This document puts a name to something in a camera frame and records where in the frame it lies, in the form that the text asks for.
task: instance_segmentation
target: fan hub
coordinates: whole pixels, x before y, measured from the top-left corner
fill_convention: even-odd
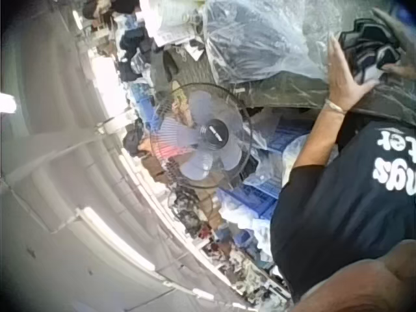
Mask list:
[[[228,128],[218,119],[209,120],[201,127],[201,136],[210,150],[219,150],[228,142]]]

